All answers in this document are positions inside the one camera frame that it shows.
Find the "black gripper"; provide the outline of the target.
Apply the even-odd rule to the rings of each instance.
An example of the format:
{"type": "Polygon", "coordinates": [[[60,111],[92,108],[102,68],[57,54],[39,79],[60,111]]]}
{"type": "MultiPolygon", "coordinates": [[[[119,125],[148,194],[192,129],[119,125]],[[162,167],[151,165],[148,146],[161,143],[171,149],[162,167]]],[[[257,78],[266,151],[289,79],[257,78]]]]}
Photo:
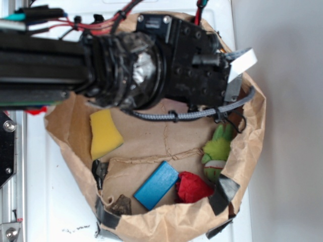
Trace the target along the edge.
{"type": "Polygon", "coordinates": [[[188,105],[223,105],[229,62],[215,33],[162,14],[143,14],[136,31],[150,36],[161,54],[163,98],[188,105]]]}

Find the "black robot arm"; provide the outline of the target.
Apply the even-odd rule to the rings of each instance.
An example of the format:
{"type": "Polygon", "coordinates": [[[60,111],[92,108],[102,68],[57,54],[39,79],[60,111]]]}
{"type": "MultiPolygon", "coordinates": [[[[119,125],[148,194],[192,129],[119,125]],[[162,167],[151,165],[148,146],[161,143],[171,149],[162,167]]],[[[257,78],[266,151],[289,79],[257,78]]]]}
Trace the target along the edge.
{"type": "Polygon", "coordinates": [[[1,108],[33,109],[81,94],[95,106],[148,109],[161,99],[190,108],[232,102],[230,61],[215,32],[172,14],[144,13],[133,32],[77,42],[1,32],[1,108]]]}

